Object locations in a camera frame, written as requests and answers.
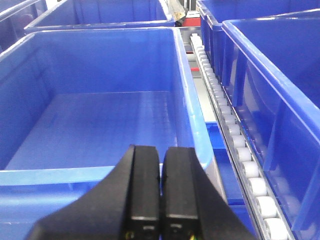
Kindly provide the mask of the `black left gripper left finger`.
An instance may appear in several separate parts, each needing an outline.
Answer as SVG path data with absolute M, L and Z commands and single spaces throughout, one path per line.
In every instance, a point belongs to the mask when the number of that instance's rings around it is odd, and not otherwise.
M 78 200 L 40 220 L 28 240 L 157 240 L 159 155 L 130 145 L 114 169 Z

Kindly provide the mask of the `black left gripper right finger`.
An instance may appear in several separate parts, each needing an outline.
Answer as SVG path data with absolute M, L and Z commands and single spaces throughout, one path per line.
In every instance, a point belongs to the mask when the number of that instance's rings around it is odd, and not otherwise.
M 170 147 L 161 181 L 162 239 L 255 239 L 213 186 L 194 148 Z

